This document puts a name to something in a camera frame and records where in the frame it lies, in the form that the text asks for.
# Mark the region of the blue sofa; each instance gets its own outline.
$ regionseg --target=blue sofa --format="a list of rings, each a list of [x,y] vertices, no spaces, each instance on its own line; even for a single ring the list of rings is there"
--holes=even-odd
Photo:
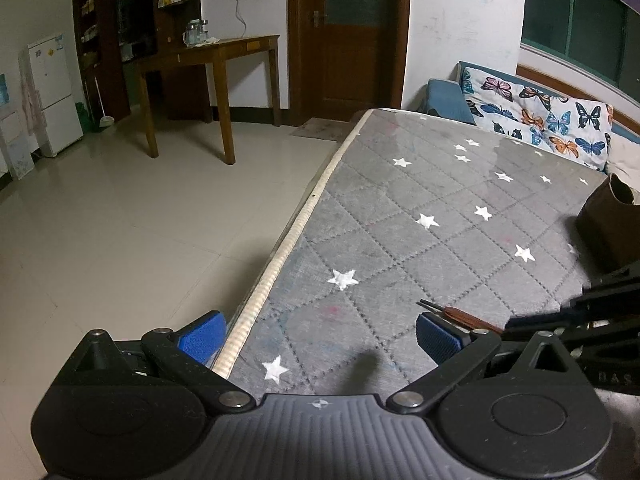
[[[473,124],[475,126],[476,122],[474,121],[473,114],[471,113],[471,111],[469,111],[469,107],[466,104],[466,100],[462,93],[462,86],[460,85],[460,79],[462,78],[462,73],[464,72],[464,69],[466,67],[483,70],[484,72],[488,72],[489,74],[492,74],[502,79],[503,81],[537,88],[551,96],[560,95],[559,93],[554,92],[549,88],[540,86],[536,83],[532,83],[531,81],[522,79],[516,75],[509,75],[505,74],[504,72],[498,72],[497,70],[487,68],[485,66],[460,61],[460,63],[458,64],[457,81],[429,79],[429,82],[427,83],[426,95],[420,103],[417,111],[427,115],[433,115],[445,119],[452,119],[460,123]],[[615,121],[613,123],[613,126],[611,127],[611,131],[614,134],[625,137],[626,139],[635,142],[636,144],[640,144],[639,136],[630,132],[624,126],[621,126]]]

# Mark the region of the pink butterfly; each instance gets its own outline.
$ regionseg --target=pink butterfly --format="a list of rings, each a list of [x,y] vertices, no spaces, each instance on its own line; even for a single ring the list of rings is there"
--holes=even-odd
[[[482,90],[493,90],[507,99],[507,101],[513,102],[513,97],[511,97],[511,85],[506,81],[500,81],[495,77],[487,77],[486,81],[482,83],[480,88]]]

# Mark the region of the silver bolt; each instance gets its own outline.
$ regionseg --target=silver bolt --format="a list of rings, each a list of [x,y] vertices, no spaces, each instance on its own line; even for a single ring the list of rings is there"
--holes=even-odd
[[[242,408],[251,402],[251,397],[244,392],[225,392],[218,398],[220,404],[228,408]]]
[[[418,392],[405,390],[403,392],[396,393],[393,396],[393,401],[399,406],[404,406],[405,408],[417,408],[424,402],[424,397]]]

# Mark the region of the wooden table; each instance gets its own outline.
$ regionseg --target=wooden table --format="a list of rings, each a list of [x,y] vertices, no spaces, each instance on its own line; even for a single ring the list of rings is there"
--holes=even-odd
[[[231,114],[229,111],[229,92],[226,82],[226,60],[235,57],[250,56],[256,52],[268,51],[269,74],[271,79],[271,102],[273,103],[273,124],[282,124],[280,111],[280,83],[278,80],[278,37],[255,36],[253,38],[234,38],[220,40],[206,46],[181,47],[164,54],[143,57],[136,62],[138,68],[138,80],[140,82],[140,106],[145,120],[146,142],[149,145],[149,155],[156,158],[158,143],[151,115],[149,94],[146,89],[146,74],[155,70],[177,68],[181,66],[213,65],[213,80],[218,99],[218,113],[220,115],[220,130],[222,131],[222,144],[225,148],[225,162],[236,163],[234,153],[234,139],[231,131]]]

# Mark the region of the refrigerator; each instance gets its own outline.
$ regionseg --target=refrigerator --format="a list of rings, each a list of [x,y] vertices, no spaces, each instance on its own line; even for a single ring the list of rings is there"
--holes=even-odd
[[[31,43],[22,56],[44,118],[44,127],[36,131],[38,144],[43,155],[56,156],[82,137],[71,95],[64,38],[58,34]]]

